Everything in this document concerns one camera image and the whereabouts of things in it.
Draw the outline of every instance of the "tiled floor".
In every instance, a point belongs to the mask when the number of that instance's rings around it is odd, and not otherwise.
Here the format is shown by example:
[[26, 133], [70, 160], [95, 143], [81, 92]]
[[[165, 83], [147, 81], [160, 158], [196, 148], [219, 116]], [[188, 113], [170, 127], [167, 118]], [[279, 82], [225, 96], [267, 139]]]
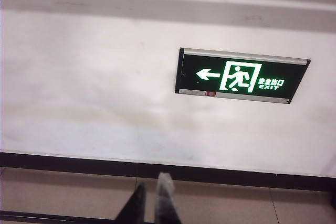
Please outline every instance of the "tiled floor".
[[[114, 219], [140, 181], [147, 188], [145, 220], [153, 221], [156, 179], [6, 168], [1, 174], [1, 209]], [[336, 223], [327, 193], [174, 183], [183, 223]]]

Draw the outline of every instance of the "black baseboard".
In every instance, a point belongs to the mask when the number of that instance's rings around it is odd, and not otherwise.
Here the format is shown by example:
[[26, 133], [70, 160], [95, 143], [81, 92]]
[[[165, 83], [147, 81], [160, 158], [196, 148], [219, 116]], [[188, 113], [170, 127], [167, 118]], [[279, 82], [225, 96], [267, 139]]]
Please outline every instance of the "black baseboard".
[[336, 192], [336, 178], [191, 166], [143, 164], [5, 152], [0, 153], [0, 166], [142, 178], [157, 178], [160, 172], [167, 172], [171, 174], [174, 180]]
[[113, 224], [114, 220], [77, 216], [45, 215], [33, 212], [0, 211], [0, 220], [39, 224]]

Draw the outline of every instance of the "white wall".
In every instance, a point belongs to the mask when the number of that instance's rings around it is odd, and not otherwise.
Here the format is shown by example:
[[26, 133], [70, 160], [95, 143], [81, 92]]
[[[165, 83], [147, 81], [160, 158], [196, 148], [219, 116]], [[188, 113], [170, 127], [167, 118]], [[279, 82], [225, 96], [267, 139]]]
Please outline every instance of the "white wall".
[[[1, 150], [336, 177], [336, 0], [2, 0]], [[311, 59], [290, 105], [174, 93], [180, 47]]]

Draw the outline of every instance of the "exit sign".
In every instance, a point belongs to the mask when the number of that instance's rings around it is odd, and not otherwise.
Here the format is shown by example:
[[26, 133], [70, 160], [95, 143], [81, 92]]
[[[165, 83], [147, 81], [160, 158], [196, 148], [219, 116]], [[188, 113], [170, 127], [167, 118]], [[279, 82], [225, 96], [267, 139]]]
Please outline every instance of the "exit sign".
[[175, 93], [290, 103], [307, 59], [181, 48]]

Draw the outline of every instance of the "green exit sign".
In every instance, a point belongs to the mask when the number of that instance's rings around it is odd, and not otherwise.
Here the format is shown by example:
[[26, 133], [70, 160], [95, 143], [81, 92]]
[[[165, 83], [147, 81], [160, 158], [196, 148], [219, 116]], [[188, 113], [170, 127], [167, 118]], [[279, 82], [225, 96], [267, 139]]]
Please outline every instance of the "green exit sign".
[[181, 48], [175, 93], [290, 103], [307, 59]]

